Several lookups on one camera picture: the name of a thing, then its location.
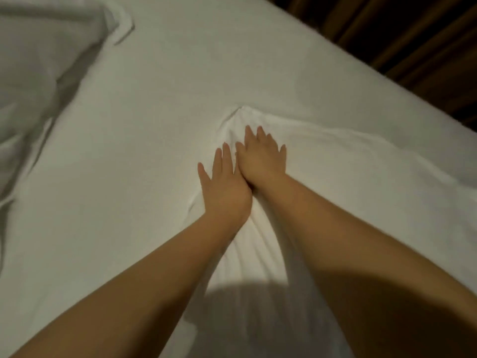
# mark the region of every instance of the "forearm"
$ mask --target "forearm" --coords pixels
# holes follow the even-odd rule
[[[448,309],[477,326],[476,297],[397,240],[288,176],[271,179],[261,192],[302,253],[350,344],[354,343],[352,348],[363,342],[368,344],[364,349],[355,349],[357,356],[379,349],[373,346],[373,337],[385,334],[384,327],[396,329],[390,337],[409,329],[393,326],[393,319],[411,314],[418,320],[422,311],[429,310],[421,309],[423,305],[417,304],[418,300]],[[422,320],[429,317],[420,316]]]
[[[13,357],[157,357],[211,258],[233,235],[204,215],[67,310]]]

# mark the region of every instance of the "bed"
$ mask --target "bed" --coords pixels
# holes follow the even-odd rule
[[[9,212],[0,357],[181,230],[239,105],[380,135],[477,186],[474,132],[266,0],[114,1],[136,30],[100,54]]]

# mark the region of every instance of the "brown curtain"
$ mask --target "brown curtain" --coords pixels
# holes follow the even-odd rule
[[[270,0],[477,130],[477,0]]]

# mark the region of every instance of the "person's left arm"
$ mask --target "person's left arm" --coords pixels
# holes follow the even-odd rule
[[[156,358],[211,259],[250,215],[252,195],[230,148],[216,150],[212,179],[199,164],[205,214],[61,314],[11,358]]]

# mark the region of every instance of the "person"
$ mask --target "person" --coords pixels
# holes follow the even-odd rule
[[[431,261],[285,173],[286,147],[247,126],[198,171],[205,213],[88,295],[12,357],[157,357],[207,265],[267,199],[357,358],[477,357],[477,298]]]

